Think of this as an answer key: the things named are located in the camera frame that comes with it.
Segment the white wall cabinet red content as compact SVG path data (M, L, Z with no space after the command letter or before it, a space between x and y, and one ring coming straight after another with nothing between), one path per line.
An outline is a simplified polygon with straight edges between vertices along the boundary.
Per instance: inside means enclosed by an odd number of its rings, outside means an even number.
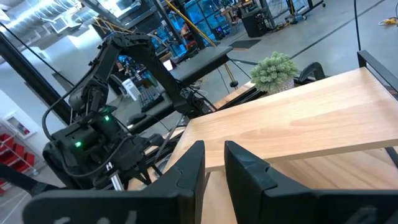
M16 111L10 112L2 120L22 139L27 139L36 133L30 120Z

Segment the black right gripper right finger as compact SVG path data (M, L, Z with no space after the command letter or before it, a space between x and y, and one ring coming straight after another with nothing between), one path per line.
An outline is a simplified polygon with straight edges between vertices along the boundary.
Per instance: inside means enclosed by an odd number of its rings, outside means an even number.
M224 144L238 224L398 224L398 190L311 189L239 144Z

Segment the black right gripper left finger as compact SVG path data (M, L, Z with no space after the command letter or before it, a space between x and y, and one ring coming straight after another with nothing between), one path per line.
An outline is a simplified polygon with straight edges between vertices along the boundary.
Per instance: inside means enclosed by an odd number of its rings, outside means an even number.
M141 191L51 190L24 207L24 224L200 224L205 145L196 141Z

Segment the red storage bin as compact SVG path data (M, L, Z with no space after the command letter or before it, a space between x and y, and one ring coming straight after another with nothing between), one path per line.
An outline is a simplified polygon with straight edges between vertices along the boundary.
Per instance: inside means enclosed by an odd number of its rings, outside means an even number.
M0 163L12 166L24 157L24 146L14 144L12 147L3 145L0 147Z
M25 172L27 170L33 169L35 165L35 156L29 152L24 154L23 159L19 159L12 168L18 172Z
M0 134L0 154L12 149L14 145L14 138L8 134Z

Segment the black equipment case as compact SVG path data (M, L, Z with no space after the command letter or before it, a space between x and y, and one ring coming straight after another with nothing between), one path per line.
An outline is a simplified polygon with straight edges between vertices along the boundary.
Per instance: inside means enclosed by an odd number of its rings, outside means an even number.
M243 15L242 22L250 38L261 37L269 31L264 20L263 12L260 9L255 9Z

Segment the green potted plant white pot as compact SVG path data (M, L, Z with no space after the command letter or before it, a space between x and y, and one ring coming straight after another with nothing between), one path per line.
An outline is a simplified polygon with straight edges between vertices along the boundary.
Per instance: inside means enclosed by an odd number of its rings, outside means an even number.
M273 95L293 88L294 77L298 73L296 64L288 55L273 52L250 71L250 76L257 90Z

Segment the black computer mouse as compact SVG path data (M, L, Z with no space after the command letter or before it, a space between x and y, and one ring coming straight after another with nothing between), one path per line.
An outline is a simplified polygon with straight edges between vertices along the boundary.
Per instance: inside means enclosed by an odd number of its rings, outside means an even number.
M143 119L146 118L146 114L145 113L138 113L138 114L134 114L132 116L130 116L127 120L127 124L128 125L135 125L139 122L141 122Z

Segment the black aluminium table frame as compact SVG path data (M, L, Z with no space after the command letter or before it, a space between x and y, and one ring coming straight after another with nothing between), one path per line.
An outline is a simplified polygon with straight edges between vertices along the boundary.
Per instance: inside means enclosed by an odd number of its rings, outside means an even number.
M60 188L51 184L36 181L35 179L22 174L9 166L0 164L0 179L25 190L32 197L50 190L59 190Z

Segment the plain black floor mat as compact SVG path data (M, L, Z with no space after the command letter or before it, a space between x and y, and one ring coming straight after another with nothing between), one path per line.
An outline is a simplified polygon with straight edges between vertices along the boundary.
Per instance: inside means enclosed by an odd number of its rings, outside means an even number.
M260 41L260 39L237 40L229 46L234 49L250 49L253 45L256 45Z

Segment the black computer keyboard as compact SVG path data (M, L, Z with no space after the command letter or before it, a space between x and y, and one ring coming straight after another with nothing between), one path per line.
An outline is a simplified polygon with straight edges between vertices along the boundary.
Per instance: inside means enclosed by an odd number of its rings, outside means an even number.
M140 95L138 98L138 102L141 107L141 112L145 113L151 108L155 107L159 103L164 101L164 97L161 92L156 89L154 86L150 86L148 88L140 88Z

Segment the white ribbed device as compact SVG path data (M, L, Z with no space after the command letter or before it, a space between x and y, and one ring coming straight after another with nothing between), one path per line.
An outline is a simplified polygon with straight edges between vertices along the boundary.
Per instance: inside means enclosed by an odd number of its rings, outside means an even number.
M133 101L137 101L139 96L141 95L139 89L131 79L126 79L122 82L124 89L127 91L128 95L132 98Z

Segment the dark grey desk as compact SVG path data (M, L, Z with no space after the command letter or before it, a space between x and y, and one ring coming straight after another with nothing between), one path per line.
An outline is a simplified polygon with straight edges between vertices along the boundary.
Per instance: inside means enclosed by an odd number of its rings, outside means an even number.
M224 65L229 60L227 54L232 49L230 46L206 47L194 57L178 64L170 72L184 85L190 85Z

